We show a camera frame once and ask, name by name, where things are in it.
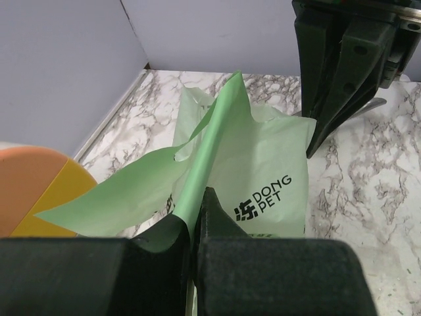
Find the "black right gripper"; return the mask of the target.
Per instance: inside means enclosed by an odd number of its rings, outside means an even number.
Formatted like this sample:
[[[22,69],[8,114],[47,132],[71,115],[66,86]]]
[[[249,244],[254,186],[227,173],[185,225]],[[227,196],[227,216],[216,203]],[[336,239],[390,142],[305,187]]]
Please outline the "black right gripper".
[[[390,87],[404,73],[420,43],[420,2],[293,1],[292,5],[297,15],[302,115],[317,121],[307,148],[311,158],[379,87]],[[324,13],[302,13],[304,9]],[[388,23],[397,29],[392,48]],[[384,68],[388,53],[390,65]]]

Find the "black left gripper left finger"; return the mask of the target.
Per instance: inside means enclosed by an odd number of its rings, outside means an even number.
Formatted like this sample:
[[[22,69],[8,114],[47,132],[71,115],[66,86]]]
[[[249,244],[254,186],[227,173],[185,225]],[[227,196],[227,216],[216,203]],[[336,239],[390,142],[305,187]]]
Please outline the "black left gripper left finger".
[[[4,238],[2,315],[183,315],[189,232],[168,215],[132,239]]]

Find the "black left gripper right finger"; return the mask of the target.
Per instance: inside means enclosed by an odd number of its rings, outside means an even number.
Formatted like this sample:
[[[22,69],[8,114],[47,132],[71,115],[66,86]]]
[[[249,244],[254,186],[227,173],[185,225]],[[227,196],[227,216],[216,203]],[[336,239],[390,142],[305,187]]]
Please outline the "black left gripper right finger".
[[[352,248],[338,240],[252,238],[205,190],[195,239],[199,315],[375,315]]]

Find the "green cat litter bag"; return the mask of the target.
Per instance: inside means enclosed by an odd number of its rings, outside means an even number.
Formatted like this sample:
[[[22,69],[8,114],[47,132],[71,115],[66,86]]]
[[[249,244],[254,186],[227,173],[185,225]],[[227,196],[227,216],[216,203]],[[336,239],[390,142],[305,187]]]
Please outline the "green cat litter bag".
[[[252,107],[240,72],[213,99],[196,88],[185,89],[182,96],[172,146],[144,155],[39,218],[82,236],[110,238],[166,208],[166,216],[183,220],[189,232],[187,311],[195,285],[196,227],[207,188],[214,189],[223,210],[248,236],[303,237],[306,150],[315,122]]]

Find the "silver metal scoop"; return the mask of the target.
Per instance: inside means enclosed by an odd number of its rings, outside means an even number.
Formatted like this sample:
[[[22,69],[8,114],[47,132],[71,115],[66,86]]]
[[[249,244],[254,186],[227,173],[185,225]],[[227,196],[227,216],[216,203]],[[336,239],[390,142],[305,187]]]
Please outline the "silver metal scoop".
[[[364,107],[362,107],[361,109],[359,109],[356,113],[355,116],[359,116],[362,115],[368,111],[371,111],[377,107],[380,107],[382,105],[385,105],[387,103],[387,100],[384,98],[380,98],[380,97],[375,97],[372,100],[370,100]]]

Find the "cream round drawer cabinet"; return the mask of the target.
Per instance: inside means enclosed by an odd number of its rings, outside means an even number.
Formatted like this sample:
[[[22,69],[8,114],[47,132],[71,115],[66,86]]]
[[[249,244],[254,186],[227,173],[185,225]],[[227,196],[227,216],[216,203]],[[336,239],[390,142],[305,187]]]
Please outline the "cream round drawer cabinet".
[[[75,237],[35,215],[96,185],[79,163],[54,149],[1,142],[1,237]]]

